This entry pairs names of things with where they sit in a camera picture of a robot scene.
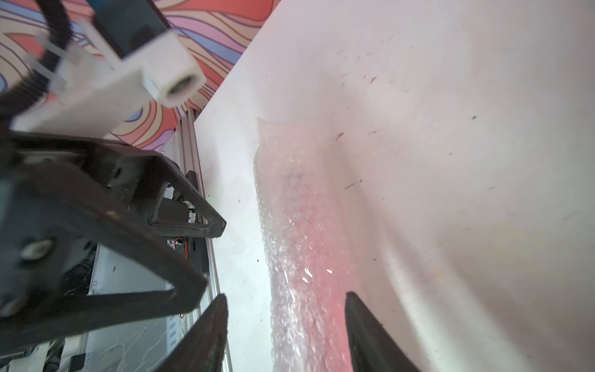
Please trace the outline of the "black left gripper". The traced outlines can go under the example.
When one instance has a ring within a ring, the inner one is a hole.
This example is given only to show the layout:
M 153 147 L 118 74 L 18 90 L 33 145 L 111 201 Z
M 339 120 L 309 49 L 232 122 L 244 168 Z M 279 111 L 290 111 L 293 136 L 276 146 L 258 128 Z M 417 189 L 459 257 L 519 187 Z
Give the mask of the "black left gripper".
M 115 187 L 124 194 L 115 195 Z M 218 238 L 225 228 L 196 182 L 159 153 L 114 141 L 4 133 L 1 352 L 191 311 L 207 280 L 154 233 Z M 64 273 L 95 243 L 172 289 L 63 294 Z

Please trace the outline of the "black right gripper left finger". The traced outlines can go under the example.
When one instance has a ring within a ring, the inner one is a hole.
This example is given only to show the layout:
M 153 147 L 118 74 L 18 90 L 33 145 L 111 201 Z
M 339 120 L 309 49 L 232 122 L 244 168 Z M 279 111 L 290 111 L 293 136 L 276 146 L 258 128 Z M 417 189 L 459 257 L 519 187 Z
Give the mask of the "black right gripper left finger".
M 227 298 L 219 294 L 156 372 L 220 372 L 228 318 Z

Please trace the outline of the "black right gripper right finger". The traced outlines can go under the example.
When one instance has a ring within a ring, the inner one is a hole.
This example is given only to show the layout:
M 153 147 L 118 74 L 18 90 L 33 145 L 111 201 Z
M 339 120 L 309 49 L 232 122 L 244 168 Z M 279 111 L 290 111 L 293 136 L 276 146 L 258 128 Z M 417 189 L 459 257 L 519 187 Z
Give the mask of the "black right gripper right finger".
M 353 291 L 346 293 L 345 318 L 355 372 L 420 372 Z

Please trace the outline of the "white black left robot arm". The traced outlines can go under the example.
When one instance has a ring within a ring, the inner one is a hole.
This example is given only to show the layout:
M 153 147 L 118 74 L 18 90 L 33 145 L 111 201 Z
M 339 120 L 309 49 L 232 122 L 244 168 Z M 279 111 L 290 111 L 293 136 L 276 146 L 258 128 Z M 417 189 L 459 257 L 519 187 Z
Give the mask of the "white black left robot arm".
M 173 161 L 107 139 L 138 108 L 181 105 L 206 82 L 151 1 L 92 4 L 74 41 L 61 1 L 38 4 L 48 32 L 1 94 L 1 351 L 194 310 L 207 287 L 167 245 L 220 237 L 226 221 Z M 93 246 L 153 272 L 165 290 L 72 296 L 63 277 Z

